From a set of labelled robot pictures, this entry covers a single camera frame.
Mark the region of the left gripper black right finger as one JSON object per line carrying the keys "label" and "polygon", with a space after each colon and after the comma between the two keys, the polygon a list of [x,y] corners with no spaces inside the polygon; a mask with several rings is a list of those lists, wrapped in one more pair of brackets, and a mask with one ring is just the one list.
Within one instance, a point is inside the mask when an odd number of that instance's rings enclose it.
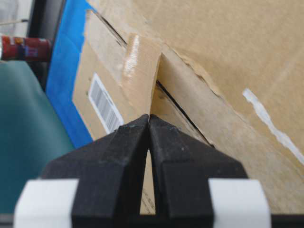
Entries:
{"label": "left gripper black right finger", "polygon": [[149,119],[156,215],[170,228],[210,228],[210,178],[246,179],[236,159],[183,133],[156,115]]}

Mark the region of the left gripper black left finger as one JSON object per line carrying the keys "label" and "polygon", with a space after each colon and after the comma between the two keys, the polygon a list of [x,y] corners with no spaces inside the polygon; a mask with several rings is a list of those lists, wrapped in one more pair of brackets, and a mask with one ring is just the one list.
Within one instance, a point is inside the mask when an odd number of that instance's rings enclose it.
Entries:
{"label": "left gripper black left finger", "polygon": [[78,179],[73,227],[124,228],[140,214],[148,139],[144,114],[46,165],[43,179]]}

